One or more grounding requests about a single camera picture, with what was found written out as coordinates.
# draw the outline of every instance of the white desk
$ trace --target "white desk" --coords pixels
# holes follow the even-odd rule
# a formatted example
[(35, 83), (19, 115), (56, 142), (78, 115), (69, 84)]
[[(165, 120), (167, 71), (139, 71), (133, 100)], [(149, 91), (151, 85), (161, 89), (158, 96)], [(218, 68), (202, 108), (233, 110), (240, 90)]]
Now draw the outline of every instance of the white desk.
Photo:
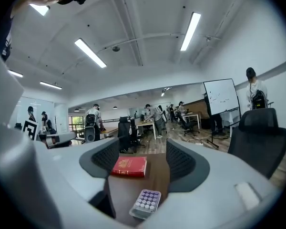
[(227, 123), (229, 123), (228, 125), (231, 125), (230, 126), (230, 137), (232, 137), (233, 127), (238, 126), (238, 123), (235, 125), (232, 125), (232, 124), (239, 121), (239, 109), (237, 108), (237, 109), (232, 110), (232, 111), (223, 112), (220, 114), (220, 116), (223, 120), (223, 126), (227, 125)]
[(192, 116), (196, 116), (197, 118), (197, 123), (198, 123), (198, 129), (200, 129), (200, 114), (198, 116), (198, 114), (185, 114), (184, 116), (182, 116), (182, 118), (184, 119), (184, 121), (186, 122), (186, 118), (187, 117), (192, 117)]
[(138, 126), (142, 126), (142, 133), (143, 133), (143, 126), (144, 125), (153, 125), (153, 136), (154, 136), (154, 139), (156, 140), (156, 130), (155, 130), (154, 122), (149, 122), (149, 121), (142, 122), (142, 121), (140, 121), (136, 126), (137, 126), (137, 129), (138, 129)]

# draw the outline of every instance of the red book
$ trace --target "red book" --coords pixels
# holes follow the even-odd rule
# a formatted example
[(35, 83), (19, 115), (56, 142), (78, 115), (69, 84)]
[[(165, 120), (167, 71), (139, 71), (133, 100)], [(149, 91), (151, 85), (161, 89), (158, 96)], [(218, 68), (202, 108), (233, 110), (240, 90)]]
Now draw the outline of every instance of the red book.
[(146, 157), (119, 157), (111, 174), (144, 177), (146, 163)]

